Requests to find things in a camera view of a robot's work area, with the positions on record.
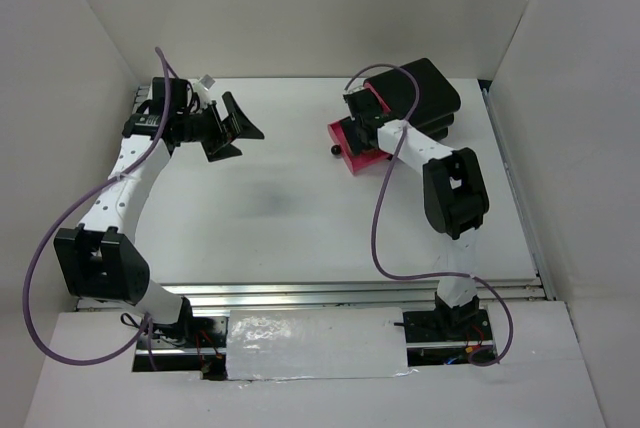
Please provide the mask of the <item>black drawer organizer case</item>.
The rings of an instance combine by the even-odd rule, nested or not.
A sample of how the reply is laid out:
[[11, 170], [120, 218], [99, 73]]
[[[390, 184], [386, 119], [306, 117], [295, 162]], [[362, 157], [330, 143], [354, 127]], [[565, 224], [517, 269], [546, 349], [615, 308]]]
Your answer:
[[[443, 140], [461, 107], [458, 92], [427, 58], [401, 65], [401, 68], [413, 76], [419, 88], [419, 101], [409, 118], [410, 125], [436, 141]], [[374, 92], [383, 110], [398, 119], [407, 115], [415, 101], [413, 83], [395, 69], [367, 78], [365, 86]]]

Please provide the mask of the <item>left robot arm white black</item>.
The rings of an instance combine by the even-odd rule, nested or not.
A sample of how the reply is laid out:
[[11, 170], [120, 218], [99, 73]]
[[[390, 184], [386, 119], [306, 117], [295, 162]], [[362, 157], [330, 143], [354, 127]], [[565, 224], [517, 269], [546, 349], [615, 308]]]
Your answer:
[[152, 280], [135, 234], [153, 184], [181, 145], [198, 144], [216, 162], [241, 155], [233, 144], [238, 139], [263, 139], [230, 92], [222, 101], [225, 117], [205, 80], [153, 78], [149, 94], [124, 124], [109, 185], [99, 189], [76, 227], [59, 229], [53, 240], [71, 295], [147, 315], [155, 332], [176, 347], [194, 344], [210, 324], [194, 316], [186, 297]]

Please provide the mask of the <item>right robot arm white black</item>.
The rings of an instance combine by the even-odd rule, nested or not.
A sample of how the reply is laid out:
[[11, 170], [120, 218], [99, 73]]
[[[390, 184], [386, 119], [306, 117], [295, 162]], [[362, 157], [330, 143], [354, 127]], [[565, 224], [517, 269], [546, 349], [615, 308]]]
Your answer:
[[348, 153], [379, 151], [421, 176], [423, 206], [431, 228], [444, 238], [444, 268], [431, 327], [457, 339], [479, 312], [476, 240], [489, 199], [475, 152], [443, 145], [386, 111], [372, 90], [344, 95], [350, 116], [339, 122]]

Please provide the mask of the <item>pink top drawer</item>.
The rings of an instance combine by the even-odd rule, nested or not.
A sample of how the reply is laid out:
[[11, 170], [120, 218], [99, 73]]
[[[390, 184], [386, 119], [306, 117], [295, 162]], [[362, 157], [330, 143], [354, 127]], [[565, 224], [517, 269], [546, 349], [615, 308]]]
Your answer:
[[381, 97], [381, 95], [377, 92], [377, 90], [369, 82], [366, 82], [363, 85], [363, 87], [368, 89], [369, 91], [371, 91], [373, 93], [373, 95], [375, 96], [376, 100], [380, 104], [381, 109], [382, 109], [382, 111], [384, 113], [390, 113], [391, 112], [391, 109], [389, 108], [388, 104], [385, 102], [385, 100]]

